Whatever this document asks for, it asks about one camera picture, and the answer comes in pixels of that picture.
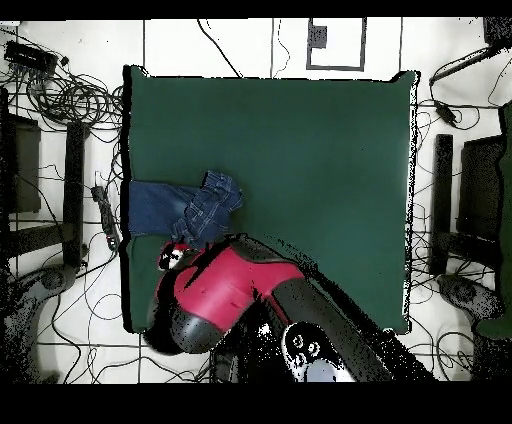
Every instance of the floor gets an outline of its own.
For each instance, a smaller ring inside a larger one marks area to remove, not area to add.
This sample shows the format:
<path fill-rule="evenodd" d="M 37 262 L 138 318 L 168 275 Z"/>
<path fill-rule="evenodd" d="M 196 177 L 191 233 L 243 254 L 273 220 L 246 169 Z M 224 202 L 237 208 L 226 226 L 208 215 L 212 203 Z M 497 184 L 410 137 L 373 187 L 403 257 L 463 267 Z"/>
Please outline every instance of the floor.
<path fill-rule="evenodd" d="M 332 57 L 315 56 L 315 60 L 331 61 L 331 64 L 352 64 L 354 51 L 360 45 L 360 32 L 357 25 L 343 19 L 315 20 L 315 25 L 327 24 L 339 32 L 340 39 L 351 45 L 338 54 L 332 48 L 327 52 Z M 339 79 L 380 79 L 389 80 L 399 70 L 421 72 L 418 88 L 418 102 L 430 97 L 428 78 L 443 64 L 484 47 L 481 18 L 368 18 L 366 34 L 366 58 L 364 72 L 353 71 L 312 71 L 305 69 L 307 45 L 307 19 L 250 19 L 250 20 L 210 20 L 201 21 L 208 34 L 222 47 L 233 68 L 243 76 L 260 78 L 339 78 Z M 347 33 L 344 28 L 354 28 Z M 11 27 L 0 26 L 11 31 Z M 19 35 L 32 42 L 44 45 L 70 60 L 69 68 L 75 75 L 88 74 L 101 80 L 112 92 L 122 84 L 121 70 L 125 64 L 144 65 L 151 75 L 202 75 L 207 77 L 233 76 L 233 70 L 222 58 L 214 44 L 200 31 L 195 20 L 151 20 L 151 21 L 59 21 L 23 22 Z M 14 37 L 0 32 L 0 43 Z M 487 97 L 500 74 L 511 58 L 510 52 L 502 54 L 466 69 L 456 76 L 446 78 L 434 87 L 434 96 L 451 104 L 487 105 Z M 0 71 L 6 71 L 4 61 L 0 61 Z M 512 98 L 512 77 L 503 72 L 491 101 L 503 104 Z M 30 108 L 26 97 L 18 96 L 17 112 L 29 116 L 23 107 Z M 13 102 L 12 111 L 16 112 Z M 48 126 L 35 114 L 40 127 L 49 131 Z M 432 142 L 436 134 L 449 133 L 454 136 L 454 164 L 460 163 L 460 150 L 464 140 L 498 134 L 498 117 L 495 110 L 481 110 L 481 120 L 467 131 L 456 130 L 435 119 L 432 108 L 418 110 L 418 125 L 424 138 L 418 155 L 416 189 L 414 197 L 414 229 L 418 234 L 415 243 L 417 257 L 426 256 L 426 244 L 420 239 L 429 230 L 429 203 L 432 162 Z M 459 126 L 470 127 L 476 121 L 473 109 L 460 112 Z M 112 140 L 116 132 L 107 127 L 95 131 L 98 137 Z M 40 177 L 58 178 L 64 172 L 63 133 L 45 132 L 40 148 Z M 112 143 L 104 143 L 91 137 L 86 143 L 85 184 L 94 185 L 101 178 L 107 178 L 112 159 Z M 453 199 L 456 201 L 458 185 L 454 178 Z M 58 180 L 40 180 L 40 189 L 46 195 L 57 219 L 62 218 L 63 184 Z M 115 190 L 109 191 L 110 202 L 115 209 L 119 196 Z M 457 211 L 453 211 L 452 224 L 455 226 Z M 19 221 L 13 217 L 12 229 L 38 225 L 37 220 L 51 220 L 44 207 L 37 214 L 20 214 Z M 87 259 L 89 269 L 103 264 L 109 257 L 99 225 L 99 210 L 91 198 L 84 199 L 84 242 L 91 245 Z M 11 271 L 20 275 L 33 270 L 55 255 L 48 263 L 59 261 L 60 247 L 46 248 L 35 253 L 11 260 Z M 421 260 L 415 267 L 422 269 Z M 460 263 L 450 262 L 455 270 Z M 465 270 L 482 271 L 482 266 L 471 264 Z M 482 281 L 493 288 L 493 275 L 483 274 Z M 429 279 L 428 275 L 415 273 L 414 283 Z M 175 376 L 163 371 L 162 365 L 176 373 L 191 370 L 198 372 L 207 357 L 205 355 L 181 354 L 165 357 L 145 347 L 138 335 L 128 334 L 120 317 L 119 260 L 116 259 L 104 268 L 78 280 L 62 296 L 57 314 L 58 331 L 81 347 L 80 360 L 72 369 L 68 382 L 89 384 L 93 378 L 87 372 L 87 361 L 93 361 L 95 380 L 101 383 L 137 383 L 180 381 L 186 374 Z M 471 336 L 470 326 L 465 316 L 447 303 L 435 292 L 436 283 L 429 281 L 424 286 L 416 285 L 411 291 L 410 316 L 412 332 L 399 336 L 411 348 L 425 366 L 433 370 L 439 379 L 465 380 L 469 373 L 464 369 L 471 360 L 472 345 L 464 337 L 450 335 L 443 338 L 441 348 L 449 356 L 443 359 L 446 377 L 437 359 L 432 355 L 432 343 L 443 333 L 460 331 Z M 59 370 L 62 382 L 77 360 L 76 347 L 67 344 L 52 330 L 50 324 L 57 300 L 47 302 L 39 322 L 39 356 L 41 367 L 46 371 Z M 460 360 L 459 352 L 466 356 Z"/>

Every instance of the grout line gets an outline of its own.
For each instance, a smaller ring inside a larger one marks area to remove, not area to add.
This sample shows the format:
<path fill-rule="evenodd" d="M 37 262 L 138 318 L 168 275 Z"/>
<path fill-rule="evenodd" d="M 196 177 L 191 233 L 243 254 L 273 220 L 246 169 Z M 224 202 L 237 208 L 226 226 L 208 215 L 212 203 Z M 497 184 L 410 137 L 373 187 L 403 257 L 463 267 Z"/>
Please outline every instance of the grout line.
<path fill-rule="evenodd" d="M 404 34 L 404 17 L 400 17 L 400 50 L 398 51 L 398 72 L 402 70 L 402 41 Z"/>
<path fill-rule="evenodd" d="M 139 334 L 139 365 L 138 365 L 138 372 L 137 372 L 137 384 L 140 384 L 140 371 L 141 371 L 141 364 L 142 364 L 142 334 Z"/>
<path fill-rule="evenodd" d="M 18 38 L 18 27 L 16 27 L 16 43 L 19 42 L 19 38 Z M 16 73 L 16 116 L 19 116 L 18 115 L 18 92 L 19 90 L 21 89 L 21 85 L 20 87 L 18 87 L 18 73 Z M 18 232 L 19 230 L 19 220 L 18 220 L 18 190 L 16 189 L 16 200 L 14 202 L 14 204 L 16 205 L 16 233 Z M 19 255 L 16 255 L 16 279 L 19 278 Z"/>
<path fill-rule="evenodd" d="M 146 68 L 146 21 L 142 21 L 142 67 Z"/>
<path fill-rule="evenodd" d="M 270 36 L 270 78 L 274 74 L 274 19 L 272 18 L 272 35 Z"/>
<path fill-rule="evenodd" d="M 126 349 L 139 349 L 139 345 L 116 345 L 116 344 L 101 344 L 101 343 L 64 343 L 64 342 L 37 342 L 40 346 L 69 346 L 69 347 L 108 347 L 108 348 L 126 348 Z"/>

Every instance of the green mat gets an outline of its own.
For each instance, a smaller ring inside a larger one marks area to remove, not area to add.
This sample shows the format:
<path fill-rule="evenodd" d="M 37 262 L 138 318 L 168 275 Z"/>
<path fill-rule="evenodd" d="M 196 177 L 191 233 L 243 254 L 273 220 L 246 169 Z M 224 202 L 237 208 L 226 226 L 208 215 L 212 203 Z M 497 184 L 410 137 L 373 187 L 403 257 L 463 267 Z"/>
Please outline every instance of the green mat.
<path fill-rule="evenodd" d="M 234 232 L 314 262 L 381 328 L 407 330 L 414 72 L 393 82 L 129 74 L 133 180 L 200 186 L 207 170 L 231 175 L 244 195 Z M 137 237 L 126 248 L 136 332 L 148 325 L 165 241 Z"/>

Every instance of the jeans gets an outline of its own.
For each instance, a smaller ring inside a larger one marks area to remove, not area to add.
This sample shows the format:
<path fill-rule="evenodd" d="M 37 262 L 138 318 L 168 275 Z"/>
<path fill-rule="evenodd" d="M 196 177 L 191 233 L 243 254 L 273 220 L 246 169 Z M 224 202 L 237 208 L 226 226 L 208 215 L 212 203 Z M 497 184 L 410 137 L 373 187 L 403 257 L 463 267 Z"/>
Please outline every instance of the jeans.
<path fill-rule="evenodd" d="M 229 231 L 229 214 L 242 203 L 238 185 L 218 172 L 208 171 L 200 188 L 131 181 L 128 229 L 202 249 Z"/>

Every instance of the white floor tile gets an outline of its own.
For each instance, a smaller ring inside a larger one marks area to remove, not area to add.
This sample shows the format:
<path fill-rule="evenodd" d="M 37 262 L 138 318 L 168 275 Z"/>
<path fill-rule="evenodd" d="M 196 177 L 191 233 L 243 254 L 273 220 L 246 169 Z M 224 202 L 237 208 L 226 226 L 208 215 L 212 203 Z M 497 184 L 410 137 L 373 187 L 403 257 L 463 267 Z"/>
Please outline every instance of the white floor tile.
<path fill-rule="evenodd" d="M 200 355 L 181 353 L 176 356 L 165 356 L 150 348 L 143 348 L 142 354 L 169 371 L 162 370 L 148 359 L 143 359 L 141 383 L 183 383 L 193 380 L 199 371 L 208 366 L 209 358 L 208 353 Z"/>

